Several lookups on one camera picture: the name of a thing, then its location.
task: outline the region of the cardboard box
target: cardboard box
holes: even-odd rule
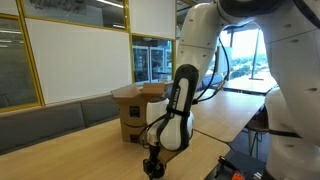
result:
[[[138,142],[140,132],[147,125],[147,103],[164,94],[164,83],[145,83],[141,91],[131,84],[111,93],[120,108],[122,140]]]

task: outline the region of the glass door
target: glass door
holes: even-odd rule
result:
[[[164,49],[150,47],[151,82],[160,82],[164,73]]]
[[[149,50],[145,46],[133,46],[134,77],[137,84],[150,82]]]
[[[171,73],[172,69],[172,51],[171,49],[166,49],[166,58],[164,61],[164,72]]]

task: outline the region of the cable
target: cable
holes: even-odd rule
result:
[[[214,63],[214,69],[213,69],[213,72],[212,72],[212,76],[211,76],[211,79],[209,81],[209,83],[207,84],[207,86],[205,87],[205,89],[201,92],[201,94],[196,98],[196,101],[198,101],[202,95],[209,89],[209,87],[211,86],[211,83],[214,79],[214,75],[215,75],[215,72],[217,72],[217,64],[218,64],[218,61],[216,60],[215,63]]]
[[[226,76],[224,76],[223,80],[219,83],[218,87],[215,89],[215,91],[212,93],[212,95],[210,97],[207,97],[205,99],[200,99],[200,100],[196,100],[197,102],[201,102],[201,101],[206,101],[208,99],[211,99],[213,96],[215,96],[223,87],[224,83],[229,79],[229,75],[230,75],[230,64],[229,64],[229,57],[228,57],[228,54],[227,54],[227,51],[221,41],[221,39],[219,38],[219,42],[221,44],[221,47],[222,47],[222,50],[224,52],[224,55],[226,57],[226,61],[227,61],[227,74]]]
[[[145,137],[146,133],[148,132],[148,130],[149,130],[155,123],[157,123],[157,122],[159,122],[160,120],[164,119],[165,116],[166,116],[166,114],[160,116],[160,117],[159,117],[158,119],[156,119],[154,122],[152,122],[152,123],[148,124],[146,127],[144,127],[144,128],[142,129],[142,131],[140,132],[140,134],[139,134],[139,140],[140,140],[140,142],[139,142],[139,143],[142,145],[142,147],[143,147],[144,149],[148,149],[148,148],[146,147],[147,144],[144,143],[144,139],[145,139],[144,137]]]
[[[227,146],[229,146],[229,148],[233,151],[236,152],[236,150],[229,144],[229,143],[225,143]]]

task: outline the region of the ceiling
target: ceiling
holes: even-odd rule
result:
[[[210,3],[213,1],[214,0],[177,0],[177,24],[183,24],[184,19],[192,5],[199,3]]]

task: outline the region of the wall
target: wall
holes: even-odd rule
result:
[[[129,0],[131,32],[175,39],[175,0]]]
[[[0,13],[18,15],[15,1],[0,1]],[[129,0],[131,32],[175,39],[175,3]],[[32,18],[26,24],[45,104],[103,95],[132,83],[128,32]]]
[[[46,104],[131,83],[129,34],[26,19]]]
[[[18,16],[18,8],[15,0],[0,0],[0,13]]]

